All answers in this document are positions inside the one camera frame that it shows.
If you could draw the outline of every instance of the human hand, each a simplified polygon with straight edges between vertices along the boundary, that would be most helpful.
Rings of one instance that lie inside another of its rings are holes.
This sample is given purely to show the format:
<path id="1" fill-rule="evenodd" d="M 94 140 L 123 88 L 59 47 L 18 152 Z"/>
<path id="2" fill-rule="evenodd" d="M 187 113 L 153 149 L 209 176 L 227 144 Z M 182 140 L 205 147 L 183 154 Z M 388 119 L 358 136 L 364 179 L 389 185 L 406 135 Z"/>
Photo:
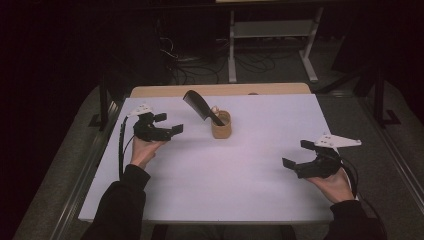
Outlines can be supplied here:
<path id="1" fill-rule="evenodd" d="M 147 163 L 155 157 L 156 150 L 166 142 L 145 142 L 138 137 L 133 138 L 133 149 L 130 164 L 145 169 Z"/>
<path id="2" fill-rule="evenodd" d="M 340 168 L 336 174 L 328 178 L 308 178 L 309 182 L 315 184 L 324 196 L 332 203 L 339 203 L 346 200 L 354 200 L 352 190 L 350 189 L 347 175 L 343 168 Z"/>

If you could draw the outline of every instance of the gray floor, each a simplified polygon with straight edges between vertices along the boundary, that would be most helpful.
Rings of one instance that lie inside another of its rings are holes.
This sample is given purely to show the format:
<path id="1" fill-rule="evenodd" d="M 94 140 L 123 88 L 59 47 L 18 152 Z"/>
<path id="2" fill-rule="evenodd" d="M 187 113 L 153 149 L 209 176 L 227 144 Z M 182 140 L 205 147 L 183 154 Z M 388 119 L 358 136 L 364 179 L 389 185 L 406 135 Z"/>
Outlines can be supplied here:
<path id="1" fill-rule="evenodd" d="M 243 47 L 244 50 L 239 49 L 236 55 L 240 84 L 306 82 L 314 90 L 343 76 L 330 70 L 341 40 L 330 42 L 317 40 L 314 45 L 310 58 L 319 77 L 319 82 L 315 84 L 307 80 L 295 51 L 302 44 L 299 40 L 278 41 L 277 48 L 273 48 L 274 43 L 267 43 L 267 46 L 273 46 L 272 55 L 269 55 L 266 49 L 258 51 L 258 43 L 249 44 L 240 44 L 239 48 Z M 246 49 L 253 49 L 253 52 L 249 53 Z M 210 69 L 185 68 L 197 73 L 189 74 L 193 78 L 184 78 L 186 84 L 215 84 L 217 81 L 219 84 L 226 84 L 228 69 L 225 64 L 226 58 L 223 57 L 207 66 L 217 71 L 222 67 L 217 74 L 211 73 Z M 420 199 L 413 194 L 414 187 L 405 184 L 408 178 L 404 173 L 409 171 L 415 177 L 415 182 L 424 183 L 422 161 L 424 150 L 421 147 L 424 143 L 424 128 L 409 111 L 402 95 L 392 86 L 386 85 L 385 107 L 394 110 L 402 124 L 388 126 L 386 130 L 380 129 L 370 117 L 368 109 L 373 100 L 372 94 L 368 98 L 353 97 L 351 92 L 354 84 L 355 81 L 352 81 L 331 94 L 318 96 L 332 133 L 361 139 L 363 142 L 361 147 L 342 148 L 340 153 L 358 169 L 360 193 L 381 216 L 389 239 L 423 239 L 423 210 L 417 204 Z M 97 157 L 95 161 L 98 161 L 102 149 L 102 142 L 99 139 L 107 135 L 107 131 L 99 132 L 98 127 L 88 127 L 92 116 L 99 113 L 98 99 L 98 89 L 93 89 L 82 104 L 15 239 L 78 239 L 89 226 L 88 223 L 79 221 L 77 217 L 85 192 L 95 174 L 96 162 L 90 163 L 88 159 Z M 385 140 L 387 136 L 392 139 L 389 143 Z M 388 148 L 391 146 L 390 143 L 397 148 L 398 151 L 395 152 L 400 153 L 406 165 L 397 163 L 393 148 Z M 407 166 L 409 169 L 400 169 L 399 166 Z M 87 180 L 86 184 L 78 184 L 84 178 Z M 363 205 L 372 215 L 370 207 L 365 203 Z M 153 225 L 148 223 L 143 225 L 142 239 L 150 239 Z M 322 239 L 326 229 L 326 225 L 295 226 L 299 240 Z"/>

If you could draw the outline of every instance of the white table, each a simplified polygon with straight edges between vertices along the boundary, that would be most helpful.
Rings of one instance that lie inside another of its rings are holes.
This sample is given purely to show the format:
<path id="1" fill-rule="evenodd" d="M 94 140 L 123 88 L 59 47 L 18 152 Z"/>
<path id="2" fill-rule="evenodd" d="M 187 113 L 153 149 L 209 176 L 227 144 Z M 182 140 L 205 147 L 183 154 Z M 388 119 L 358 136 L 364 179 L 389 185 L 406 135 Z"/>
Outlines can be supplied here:
<path id="1" fill-rule="evenodd" d="M 309 162 L 315 153 L 300 140 L 330 133 L 315 95 L 204 96 L 209 105 L 231 113 L 229 139 L 212 137 L 182 97 L 128 98 L 111 135 L 79 219 L 92 221 L 101 196 L 118 180 L 119 127 L 124 116 L 147 103 L 167 113 L 156 123 L 184 132 L 159 149 L 146 168 L 152 176 L 145 191 L 144 220 L 161 223 L 316 223 L 332 219 L 331 203 L 312 184 L 283 167 L 281 158 Z M 138 118 L 129 118 L 126 140 Z M 131 144 L 125 154 L 129 162 Z"/>

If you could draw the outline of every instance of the black object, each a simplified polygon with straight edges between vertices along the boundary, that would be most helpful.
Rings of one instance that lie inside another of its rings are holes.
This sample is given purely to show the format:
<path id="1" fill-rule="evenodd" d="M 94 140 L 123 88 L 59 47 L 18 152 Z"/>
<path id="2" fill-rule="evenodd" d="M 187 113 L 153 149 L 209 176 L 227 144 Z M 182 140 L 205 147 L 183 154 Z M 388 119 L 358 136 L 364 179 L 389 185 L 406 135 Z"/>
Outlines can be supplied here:
<path id="1" fill-rule="evenodd" d="M 202 96 L 200 96 L 199 93 L 197 93 L 194 90 L 188 90 L 186 94 L 183 97 L 184 101 L 188 103 L 198 114 L 199 116 L 204 120 L 206 118 L 210 117 L 212 121 L 218 126 L 224 126 L 225 124 L 219 119 L 211 110 L 209 105 L 206 103 L 205 99 L 203 99 Z"/>
<path id="2" fill-rule="evenodd" d="M 296 164 L 295 162 L 283 158 L 284 167 L 296 172 L 298 178 L 321 177 L 327 178 L 342 167 L 342 158 L 332 148 L 317 147 L 313 142 L 300 141 L 300 146 L 309 150 L 314 150 L 317 157 L 308 163 Z"/>
<path id="3" fill-rule="evenodd" d="M 139 120 L 134 125 L 134 135 L 146 142 L 169 141 L 171 137 L 183 132 L 183 124 L 173 126 L 171 129 L 157 128 L 154 122 L 166 120 L 166 113 L 154 115 L 151 112 L 138 116 Z"/>

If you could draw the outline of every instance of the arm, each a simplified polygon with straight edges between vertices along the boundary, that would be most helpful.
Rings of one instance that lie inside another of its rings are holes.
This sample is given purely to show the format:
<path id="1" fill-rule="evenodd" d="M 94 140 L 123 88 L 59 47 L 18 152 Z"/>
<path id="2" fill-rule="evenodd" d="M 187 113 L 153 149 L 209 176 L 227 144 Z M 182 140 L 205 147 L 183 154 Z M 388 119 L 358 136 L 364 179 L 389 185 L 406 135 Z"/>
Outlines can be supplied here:
<path id="1" fill-rule="evenodd" d="M 144 171 L 164 142 L 133 140 L 131 163 L 120 181 L 112 183 L 100 200 L 93 223 L 82 239 L 140 239 L 144 187 L 150 179 Z"/>
<path id="2" fill-rule="evenodd" d="M 352 195 L 346 173 L 342 168 L 326 178 L 309 178 L 334 203 L 334 220 L 325 240 L 380 240 L 386 239 L 380 222 L 368 218 L 361 203 Z"/>

